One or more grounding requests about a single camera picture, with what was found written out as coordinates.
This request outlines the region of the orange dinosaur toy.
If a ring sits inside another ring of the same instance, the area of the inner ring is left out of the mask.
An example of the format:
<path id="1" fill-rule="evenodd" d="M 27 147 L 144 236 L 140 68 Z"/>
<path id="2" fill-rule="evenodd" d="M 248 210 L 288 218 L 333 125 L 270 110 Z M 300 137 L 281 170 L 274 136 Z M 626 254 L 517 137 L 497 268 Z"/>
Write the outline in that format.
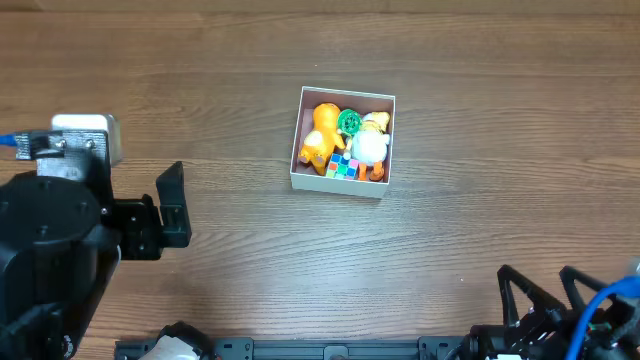
<path id="1" fill-rule="evenodd" d="M 338 131 L 339 107 L 333 103 L 322 103 L 313 111 L 313 129 L 307 134 L 298 153 L 298 160 L 311 164 L 324 176 L 328 160 L 335 148 L 344 150 L 346 144 Z"/>

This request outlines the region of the colourful puzzle cube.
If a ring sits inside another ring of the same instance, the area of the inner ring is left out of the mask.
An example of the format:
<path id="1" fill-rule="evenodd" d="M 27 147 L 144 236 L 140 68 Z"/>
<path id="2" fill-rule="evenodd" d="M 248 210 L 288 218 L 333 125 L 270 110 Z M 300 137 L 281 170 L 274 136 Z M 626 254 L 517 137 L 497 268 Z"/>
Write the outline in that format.
<path id="1" fill-rule="evenodd" d="M 346 159 L 344 156 L 333 153 L 329 158 L 325 176 L 327 178 L 354 180 L 358 174 L 359 161 Z"/>

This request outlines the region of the green round toy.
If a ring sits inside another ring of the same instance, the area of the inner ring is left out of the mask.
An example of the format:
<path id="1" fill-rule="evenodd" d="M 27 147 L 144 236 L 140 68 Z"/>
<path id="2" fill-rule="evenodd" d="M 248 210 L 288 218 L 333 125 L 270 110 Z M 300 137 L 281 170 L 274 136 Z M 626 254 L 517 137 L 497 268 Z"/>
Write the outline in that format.
<path id="1" fill-rule="evenodd" d="M 342 135 L 355 135 L 362 124 L 362 116 L 353 109 L 342 110 L 337 119 L 338 132 Z"/>

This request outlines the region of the white plush duck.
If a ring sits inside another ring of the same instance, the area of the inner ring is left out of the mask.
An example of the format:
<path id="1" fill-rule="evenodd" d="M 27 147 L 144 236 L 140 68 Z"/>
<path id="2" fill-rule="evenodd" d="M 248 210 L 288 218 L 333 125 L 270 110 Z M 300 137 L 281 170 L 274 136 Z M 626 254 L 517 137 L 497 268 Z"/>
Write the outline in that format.
<path id="1" fill-rule="evenodd" d="M 370 112 L 358 130 L 348 137 L 343 156 L 358 161 L 359 181 L 379 182 L 385 174 L 384 162 L 388 155 L 391 135 L 387 127 L 391 120 L 388 112 Z"/>

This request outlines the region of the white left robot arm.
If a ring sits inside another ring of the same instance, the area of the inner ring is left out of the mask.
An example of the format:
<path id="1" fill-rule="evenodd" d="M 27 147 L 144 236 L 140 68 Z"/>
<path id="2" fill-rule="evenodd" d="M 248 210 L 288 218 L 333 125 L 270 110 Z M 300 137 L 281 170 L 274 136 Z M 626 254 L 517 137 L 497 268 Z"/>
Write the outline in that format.
<path id="1" fill-rule="evenodd" d="M 117 265 L 156 260 L 183 248 L 191 229 L 181 163 L 156 181 L 161 201 L 117 200 L 110 180 L 23 173 L 1 188 L 1 355 L 5 359 L 73 357 Z M 119 359 L 559 359 L 566 345 L 565 307 L 511 267 L 498 273 L 500 325 L 466 336 L 414 341 L 256 341 L 212 339 L 178 322 L 153 339 L 120 341 Z"/>

